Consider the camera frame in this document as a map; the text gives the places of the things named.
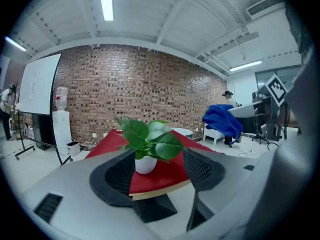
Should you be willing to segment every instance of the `whiteboard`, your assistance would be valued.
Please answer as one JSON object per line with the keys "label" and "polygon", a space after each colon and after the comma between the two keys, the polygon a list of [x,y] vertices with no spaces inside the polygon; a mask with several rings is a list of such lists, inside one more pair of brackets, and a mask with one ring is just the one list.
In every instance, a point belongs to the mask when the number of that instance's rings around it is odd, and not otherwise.
{"label": "whiteboard", "polygon": [[60,57],[61,53],[25,66],[19,93],[21,112],[50,115],[51,89]]}

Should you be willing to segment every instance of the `fluorescent light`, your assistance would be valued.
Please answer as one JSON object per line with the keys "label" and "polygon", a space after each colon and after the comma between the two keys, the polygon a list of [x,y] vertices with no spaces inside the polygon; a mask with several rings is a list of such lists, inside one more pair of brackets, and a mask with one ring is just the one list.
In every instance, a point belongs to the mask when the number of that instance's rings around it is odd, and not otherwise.
{"label": "fluorescent light", "polygon": [[18,47],[22,51],[26,51],[27,49],[24,48],[22,45],[18,44],[17,42],[13,41],[10,37],[5,36],[4,39],[8,41],[10,44],[14,45],[15,47]]}
{"label": "fluorescent light", "polygon": [[247,68],[247,67],[259,65],[259,64],[261,64],[261,63],[262,63],[262,61],[259,60],[259,61],[252,62],[252,63],[249,63],[249,64],[244,64],[244,65],[242,65],[242,66],[236,66],[236,67],[230,68],[230,71],[241,70],[241,69],[244,69],[244,68]]}
{"label": "fluorescent light", "polygon": [[112,0],[101,0],[103,18],[105,21],[114,20],[114,9]]}

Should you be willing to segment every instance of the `air vent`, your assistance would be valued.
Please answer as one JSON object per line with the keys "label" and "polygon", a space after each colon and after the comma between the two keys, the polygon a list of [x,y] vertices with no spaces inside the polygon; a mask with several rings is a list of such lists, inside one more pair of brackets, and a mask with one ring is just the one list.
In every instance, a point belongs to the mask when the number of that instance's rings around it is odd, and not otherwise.
{"label": "air vent", "polygon": [[49,193],[34,210],[34,213],[49,223],[62,199],[63,197],[60,195]]}
{"label": "air vent", "polygon": [[252,20],[285,7],[284,0],[262,0],[246,9]]}

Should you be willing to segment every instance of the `whiteboard stand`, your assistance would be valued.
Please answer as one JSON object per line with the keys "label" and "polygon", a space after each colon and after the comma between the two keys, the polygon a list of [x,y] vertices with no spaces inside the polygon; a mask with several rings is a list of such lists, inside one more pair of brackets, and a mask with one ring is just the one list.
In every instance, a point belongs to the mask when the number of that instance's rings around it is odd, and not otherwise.
{"label": "whiteboard stand", "polygon": [[[41,114],[41,115],[49,116],[50,117],[50,124],[51,124],[53,145],[29,138],[25,134],[21,135],[21,128],[19,127],[23,151],[21,151],[15,155],[17,160],[19,160],[19,155],[23,154],[24,152],[26,152],[32,148],[33,148],[33,150],[35,150],[34,146],[25,148],[24,141],[23,141],[23,138],[25,138],[27,140],[39,143],[41,145],[55,148],[55,151],[56,151],[56,154],[58,156],[58,159],[59,159],[61,166],[64,165],[65,163],[67,163],[68,161],[70,161],[70,162],[73,161],[73,159],[71,158],[70,155],[64,161],[61,160],[61,156],[58,151],[56,138],[55,138],[55,132],[54,132],[53,113],[52,113],[53,112],[53,97],[54,97],[54,79],[56,76],[57,67],[58,67],[60,58],[61,58],[61,53],[55,54],[52,56],[48,56],[48,57],[45,57],[42,59],[35,60],[35,61],[27,64],[28,67],[27,66],[25,67],[25,70],[24,70],[23,76],[22,76],[20,94],[19,94],[18,99],[20,100],[20,98],[22,97],[22,102],[25,104],[25,106],[23,108],[26,111],[18,110],[19,125],[20,125],[20,113],[29,113],[29,114],[38,114],[38,115]],[[38,81],[40,81],[40,83],[42,83],[42,84],[45,83],[45,86],[41,86],[41,88],[39,88],[39,86],[37,84],[36,85],[33,84],[31,86],[31,88],[29,88],[30,87],[29,80],[34,78],[34,76],[36,75],[35,72],[36,73],[38,72],[38,78],[39,78]],[[33,99],[33,100],[29,99],[28,98],[28,95],[30,95],[29,93],[32,93],[32,96],[33,96],[33,95],[35,95],[35,92],[37,94],[39,94],[40,96],[37,99]],[[47,106],[43,107],[43,106],[37,106],[37,104],[32,104],[32,102],[34,102],[34,101],[38,101],[38,103],[40,101],[44,104],[45,101],[48,100],[48,96],[50,96],[49,111],[48,111]]]}

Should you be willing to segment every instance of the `white ceiling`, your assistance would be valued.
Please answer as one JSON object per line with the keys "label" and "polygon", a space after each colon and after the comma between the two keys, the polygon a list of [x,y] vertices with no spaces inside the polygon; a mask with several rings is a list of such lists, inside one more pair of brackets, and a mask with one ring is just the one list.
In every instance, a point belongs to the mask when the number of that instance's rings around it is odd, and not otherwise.
{"label": "white ceiling", "polygon": [[[238,65],[263,59],[268,68],[275,57],[285,64],[299,56],[284,8],[251,20],[246,9],[260,1],[113,0],[114,21],[104,21],[100,0],[33,0],[10,37],[31,60],[74,46],[124,44],[173,54],[227,79]],[[219,49],[245,33],[257,37]]]}

